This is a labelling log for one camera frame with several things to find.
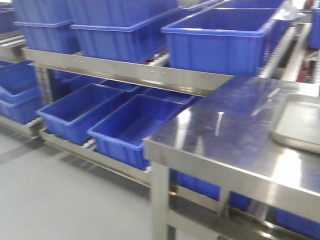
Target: stacked bin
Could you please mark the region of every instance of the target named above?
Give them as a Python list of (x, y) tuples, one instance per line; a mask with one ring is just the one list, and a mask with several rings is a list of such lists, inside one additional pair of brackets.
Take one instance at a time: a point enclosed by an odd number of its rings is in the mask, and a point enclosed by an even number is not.
[(161, 27), (179, 19), (177, 0), (68, 0), (85, 56), (143, 63), (164, 50)]
[(8, 64), (0, 70), (0, 115), (26, 124), (42, 107), (34, 67), (28, 61)]
[(0, 34), (6, 34), (17, 31), (14, 25), (16, 18), (14, 10), (9, 4), (0, 4)]
[(80, 51), (73, 23), (64, 0), (13, 0), (20, 27), (31, 49), (63, 54)]
[(320, 49), (320, 0), (316, 0), (312, 8), (312, 27), (310, 33), (310, 47)]

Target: gray floor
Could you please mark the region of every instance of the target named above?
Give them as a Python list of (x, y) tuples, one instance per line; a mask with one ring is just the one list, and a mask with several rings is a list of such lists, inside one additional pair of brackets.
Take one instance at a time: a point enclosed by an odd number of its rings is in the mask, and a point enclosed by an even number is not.
[(0, 126), (0, 240), (151, 240), (150, 227), (148, 188)]

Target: blue crate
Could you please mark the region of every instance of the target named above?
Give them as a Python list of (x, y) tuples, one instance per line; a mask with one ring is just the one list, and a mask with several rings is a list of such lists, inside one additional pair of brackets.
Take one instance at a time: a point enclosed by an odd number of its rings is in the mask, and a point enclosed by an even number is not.
[(183, 105), (159, 98), (137, 95), (88, 133), (99, 153), (145, 170), (143, 139), (183, 110)]
[(130, 27), (178, 8), (177, 0), (68, 0), (77, 25)]
[(35, 50), (74, 54), (80, 51), (75, 31), (70, 29), (72, 22), (30, 23), (15, 22), (23, 32), (26, 44)]
[(17, 31), (18, 27), (14, 25), (15, 21), (15, 13), (12, 8), (0, 8), (0, 34)]
[[(229, 0), (221, 2), (215, 5), (216, 8), (242, 8), (242, 9), (279, 9), (284, 3), (284, 0)], [(272, 52), (279, 40), (281, 39), (283, 33), (289, 28), (290, 21), (278, 21), (274, 28), (274, 35), (272, 37), (272, 43), (270, 46), (270, 52)]]
[(104, 81), (103, 78), (93, 76), (76, 76), (65, 81), (58, 86), (59, 96), (62, 98), (70, 93), (73, 93), (89, 84), (100, 84)]
[(11, 9), (12, 3), (11, 2), (0, 2), (0, 8), (2, 9)]
[(199, 0), (196, 5), (187, 5), (185, 0), (181, 0), (181, 6), (183, 8), (182, 16), (186, 17), (192, 14), (195, 14), (201, 10), (204, 10), (205, 8), (208, 8), (210, 6), (213, 6), (220, 0)]
[(57, 70), (54, 71), (55, 79), (61, 82), (66, 82), (79, 76), (81, 75), (77, 73), (72, 73), (67, 71), (57, 71)]
[(195, 95), (157, 88), (150, 88), (146, 90), (143, 95), (168, 100), (170, 102), (180, 103), (186, 106), (191, 106), (193, 103), (195, 103), (196, 100), (201, 98)]
[(278, 9), (284, 0), (229, 0), (215, 5), (216, 8), (228, 9)]
[(36, 71), (30, 61), (12, 64), (0, 70), (0, 99), (16, 104), (40, 94)]
[(0, 115), (18, 123), (26, 124), (37, 117), (36, 111), (42, 106), (42, 98), (39, 94), (17, 103), (8, 103), (0, 99)]
[(271, 18), (274, 13), (274, 9), (214, 8), (163, 27), (171, 66), (256, 76), (271, 51), (278, 22)]
[(72, 25), (88, 57), (143, 63), (167, 47), (161, 27), (180, 18), (175, 9), (130, 27)]
[(71, 21), (65, 0), (13, 0), (19, 22), (56, 24)]
[(123, 92), (90, 84), (40, 109), (47, 130), (75, 144), (90, 138), (87, 130), (123, 103)]
[[(206, 182), (189, 174), (178, 172), (177, 183), (184, 188), (205, 195), (214, 200), (218, 201), (220, 199), (221, 188), (219, 186)], [(236, 192), (231, 192), (229, 200), (230, 206), (240, 209), (241, 211), (246, 211), (250, 203), (251, 199), (249, 197), (243, 196)]]
[(0, 60), (0, 70), (5, 69), (6, 67), (11, 66), (12, 64), (13, 64), (13, 63), (11, 63), (11, 62), (1, 61), (1, 60)]
[(146, 86), (139, 86), (132, 83), (113, 81), (113, 80), (106, 80), (102, 82), (101, 85), (105, 85), (114, 89), (123, 90), (127, 100), (131, 99), (137, 94), (141, 94), (146, 89), (148, 89)]
[(312, 8), (312, 27), (309, 41), (311, 48), (320, 49), (320, 0), (316, 0)]
[(282, 228), (314, 240), (320, 240), (320, 223), (318, 222), (311, 221), (302, 216), (278, 208), (275, 210), (275, 221), (276, 224)]

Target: metal rail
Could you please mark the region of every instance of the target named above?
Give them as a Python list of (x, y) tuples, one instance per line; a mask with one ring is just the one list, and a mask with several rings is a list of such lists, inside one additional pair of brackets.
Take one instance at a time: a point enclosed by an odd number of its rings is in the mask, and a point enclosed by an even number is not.
[(24, 60), (22, 48), (26, 47), (26, 40), (20, 31), (0, 35), (0, 59), (18, 63)]
[(304, 57), (307, 48), (307, 40), (309, 37), (311, 26), (311, 23), (303, 24), (299, 39), (294, 47), (294, 50), (284, 70), (281, 80), (289, 82), (297, 81), (302, 63), (304, 62)]
[(295, 26), (289, 27), (286, 33), (281, 38), (278, 46), (274, 49), (273, 53), (271, 54), (270, 58), (268, 59), (266, 65), (261, 70), (259, 77), (269, 79), (272, 77), (275, 69), (279, 65), (279, 62), (285, 55), (287, 49), (290, 46), (290, 43), (295, 37), (297, 29)]
[(39, 136), (39, 130), (44, 127), (41, 118), (36, 118), (27, 124), (21, 124), (4, 116), (0, 116), (0, 124), (32, 139), (37, 138)]
[(206, 96), (233, 76), (23, 49), (26, 59), (46, 69), (113, 79), (147, 87)]

